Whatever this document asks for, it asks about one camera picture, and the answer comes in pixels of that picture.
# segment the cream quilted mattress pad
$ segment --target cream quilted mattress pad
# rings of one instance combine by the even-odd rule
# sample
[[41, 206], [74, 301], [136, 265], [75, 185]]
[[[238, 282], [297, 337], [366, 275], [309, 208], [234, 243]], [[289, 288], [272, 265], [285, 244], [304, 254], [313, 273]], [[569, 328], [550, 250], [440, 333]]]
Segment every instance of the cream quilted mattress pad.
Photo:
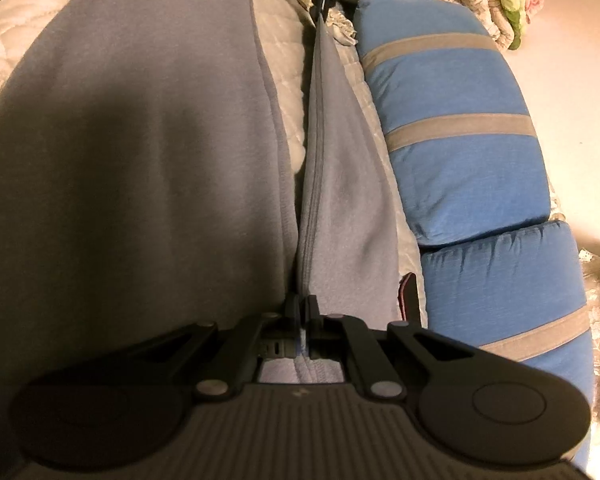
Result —
[[[0, 90], [33, 41], [69, 0], [0, 0]], [[272, 72], [294, 174], [304, 163], [306, 102], [309, 91], [313, 23], [299, 0], [253, 0], [258, 34]], [[389, 162], [378, 114], [354, 46], [338, 44], [347, 78], [364, 111], [394, 198], [400, 275], [415, 272], [426, 326], [420, 253], [407, 226]]]

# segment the blue folded fabric bundle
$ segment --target blue folded fabric bundle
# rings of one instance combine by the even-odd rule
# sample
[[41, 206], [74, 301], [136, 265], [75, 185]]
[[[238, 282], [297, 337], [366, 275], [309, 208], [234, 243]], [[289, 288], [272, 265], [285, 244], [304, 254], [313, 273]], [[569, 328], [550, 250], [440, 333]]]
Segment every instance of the blue folded fabric bundle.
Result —
[[528, 109], [471, 11], [361, 0], [354, 25], [418, 243], [436, 248], [545, 222], [548, 183]]
[[422, 270], [430, 330], [558, 375], [592, 401], [589, 312], [568, 224], [426, 253]]

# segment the blue cushion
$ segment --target blue cushion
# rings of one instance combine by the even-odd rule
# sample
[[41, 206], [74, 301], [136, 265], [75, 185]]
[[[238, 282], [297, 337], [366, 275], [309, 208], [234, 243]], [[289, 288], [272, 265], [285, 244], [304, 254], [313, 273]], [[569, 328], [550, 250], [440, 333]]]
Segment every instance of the blue cushion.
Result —
[[[437, 0], [361, 0], [358, 51], [403, 38], [459, 32], [487, 36], [465, 7]], [[428, 48], [387, 59], [365, 74], [385, 135], [458, 114], [528, 116], [500, 53]], [[507, 131], [421, 140], [390, 153], [402, 206], [426, 248], [542, 223], [550, 212], [538, 140]]]
[[[429, 329], [472, 346], [527, 332], [586, 303], [576, 243], [561, 221], [423, 254], [422, 270]], [[591, 402], [590, 332], [525, 363], [571, 382]], [[580, 466], [586, 455], [580, 450]]]

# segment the tan stripe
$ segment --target tan stripe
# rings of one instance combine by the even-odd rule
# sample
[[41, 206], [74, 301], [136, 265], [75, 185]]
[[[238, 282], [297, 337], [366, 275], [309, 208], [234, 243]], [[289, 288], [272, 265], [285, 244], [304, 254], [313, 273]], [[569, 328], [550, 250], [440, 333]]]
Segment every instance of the tan stripe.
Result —
[[490, 36], [484, 36], [482, 34], [468, 34], [466, 32], [427, 34], [426, 36], [403, 38], [401, 40], [390, 41], [389, 43], [376, 46], [362, 58], [362, 68], [368, 73], [388, 59], [436, 48], [498, 49], [495, 41], [493, 41]]
[[483, 345], [480, 349], [513, 361], [524, 361], [554, 350], [576, 339], [587, 330], [589, 330], [589, 307], [585, 305], [568, 316], [528, 332]]
[[536, 136], [531, 117], [520, 114], [458, 114], [423, 119], [405, 124], [385, 137], [389, 152], [431, 139], [477, 134]]

